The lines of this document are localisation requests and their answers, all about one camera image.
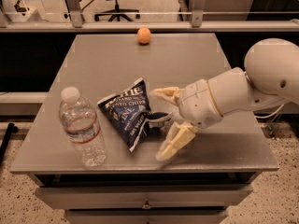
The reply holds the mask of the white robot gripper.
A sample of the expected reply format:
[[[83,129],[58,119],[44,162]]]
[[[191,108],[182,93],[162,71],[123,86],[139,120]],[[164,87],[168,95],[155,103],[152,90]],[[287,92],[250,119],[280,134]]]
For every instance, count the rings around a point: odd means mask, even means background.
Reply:
[[[175,156],[194,139],[197,128],[205,129],[222,120],[222,114],[206,80],[198,80],[184,89],[179,87],[154,89],[149,94],[177,105],[179,114],[188,121],[181,124],[175,121],[171,125],[155,155],[157,161],[167,161]]]

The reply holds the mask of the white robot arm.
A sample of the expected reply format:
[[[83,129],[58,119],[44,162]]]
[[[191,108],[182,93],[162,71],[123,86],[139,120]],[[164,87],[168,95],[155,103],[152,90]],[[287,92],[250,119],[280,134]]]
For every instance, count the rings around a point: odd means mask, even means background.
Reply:
[[[155,89],[151,95],[175,105],[184,119],[181,124],[172,124],[156,153],[158,161],[166,161],[201,129],[228,115],[289,102],[299,104],[299,46],[279,38],[261,40],[247,52],[243,68],[200,79],[183,89]]]

